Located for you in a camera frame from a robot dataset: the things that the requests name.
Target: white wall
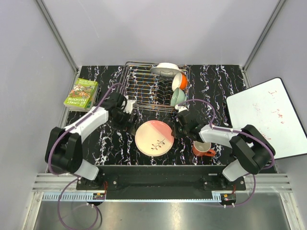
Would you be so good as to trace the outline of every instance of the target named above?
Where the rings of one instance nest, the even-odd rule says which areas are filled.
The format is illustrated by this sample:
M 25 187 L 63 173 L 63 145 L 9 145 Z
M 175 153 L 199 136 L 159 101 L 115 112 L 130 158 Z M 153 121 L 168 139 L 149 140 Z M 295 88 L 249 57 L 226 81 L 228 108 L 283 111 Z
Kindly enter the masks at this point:
M 20 230 L 73 71 L 35 1 L 0 1 L 0 34 L 0 226 Z
M 296 111 L 307 129 L 307 1 L 287 1 L 272 30 L 247 70 L 252 85 L 281 77 Z M 278 160 L 287 173 L 307 227 L 307 155 Z
M 44 0 L 77 65 L 240 64 L 278 0 Z

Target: metal wire rack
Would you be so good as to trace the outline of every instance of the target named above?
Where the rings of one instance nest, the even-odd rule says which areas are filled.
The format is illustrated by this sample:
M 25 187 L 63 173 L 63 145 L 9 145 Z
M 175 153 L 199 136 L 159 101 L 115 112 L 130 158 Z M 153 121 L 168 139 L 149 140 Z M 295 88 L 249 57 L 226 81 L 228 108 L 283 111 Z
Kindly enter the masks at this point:
M 170 105 L 172 98 L 173 77 L 165 77 L 151 73 L 150 69 L 158 63 L 129 61 L 120 77 L 120 82 L 126 87 L 130 100 L 136 100 L 139 110 L 157 112 L 176 112 L 175 107 Z M 189 71 L 184 72 L 189 82 Z M 189 84 L 184 90 L 189 98 Z

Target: green bowl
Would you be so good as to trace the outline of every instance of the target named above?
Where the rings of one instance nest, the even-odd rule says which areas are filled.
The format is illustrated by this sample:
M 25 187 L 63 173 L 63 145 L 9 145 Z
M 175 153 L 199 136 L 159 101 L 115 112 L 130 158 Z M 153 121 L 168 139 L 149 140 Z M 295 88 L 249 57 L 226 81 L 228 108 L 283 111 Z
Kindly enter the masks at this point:
M 175 89 L 173 93 L 173 96 L 171 99 L 171 106 L 175 106 L 176 104 L 180 104 L 186 100 L 187 100 L 187 97 L 184 94 L 184 92 L 180 88 L 177 88 Z

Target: book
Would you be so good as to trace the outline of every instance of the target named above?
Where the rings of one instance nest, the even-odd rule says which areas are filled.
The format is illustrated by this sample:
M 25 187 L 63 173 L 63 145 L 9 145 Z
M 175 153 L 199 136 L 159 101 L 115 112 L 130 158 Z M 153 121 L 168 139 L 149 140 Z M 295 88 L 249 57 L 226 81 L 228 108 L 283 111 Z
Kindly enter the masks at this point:
M 78 78 L 64 101 L 71 111 L 88 111 L 92 108 L 97 95 L 98 82 Z

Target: cream plate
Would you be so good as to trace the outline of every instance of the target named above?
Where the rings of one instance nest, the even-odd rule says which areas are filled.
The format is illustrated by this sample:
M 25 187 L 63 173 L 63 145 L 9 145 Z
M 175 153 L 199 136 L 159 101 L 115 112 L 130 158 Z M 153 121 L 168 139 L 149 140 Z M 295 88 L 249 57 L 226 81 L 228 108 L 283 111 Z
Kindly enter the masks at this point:
M 172 129 L 162 121 L 147 121 L 135 134 L 138 149 L 147 156 L 158 157 L 167 153 L 173 146 Z
M 174 77 L 178 73 L 184 74 L 184 72 L 179 69 L 162 68 L 162 67 L 152 67 L 150 71 L 151 73 L 161 75 L 162 77 Z

